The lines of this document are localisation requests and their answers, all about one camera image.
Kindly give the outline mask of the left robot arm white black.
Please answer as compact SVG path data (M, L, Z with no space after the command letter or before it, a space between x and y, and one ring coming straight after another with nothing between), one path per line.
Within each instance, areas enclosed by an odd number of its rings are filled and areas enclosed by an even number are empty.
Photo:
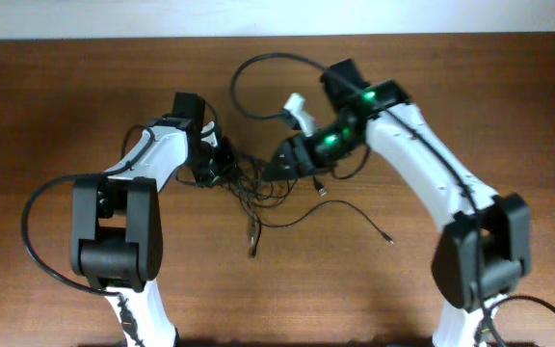
M179 170L192 185L222 184L234 155L209 103L177 93L170 113L142 125L142 136L95 178L77 178L72 192L70 263L103 295L118 318L125 346L176 346L180 341L161 299L163 259L159 193Z

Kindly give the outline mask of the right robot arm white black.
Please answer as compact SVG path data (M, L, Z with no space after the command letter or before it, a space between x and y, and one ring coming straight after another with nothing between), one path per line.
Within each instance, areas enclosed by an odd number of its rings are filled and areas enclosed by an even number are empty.
M277 148L262 177L325 174L360 146L386 160L431 215L440 239L432 262L444 298L435 346L483 346L494 304L531 271L530 210L518 194L502 197L437 137L399 84L371 85L352 60L321 77L337 119L321 128L292 93L281 116L296 130Z

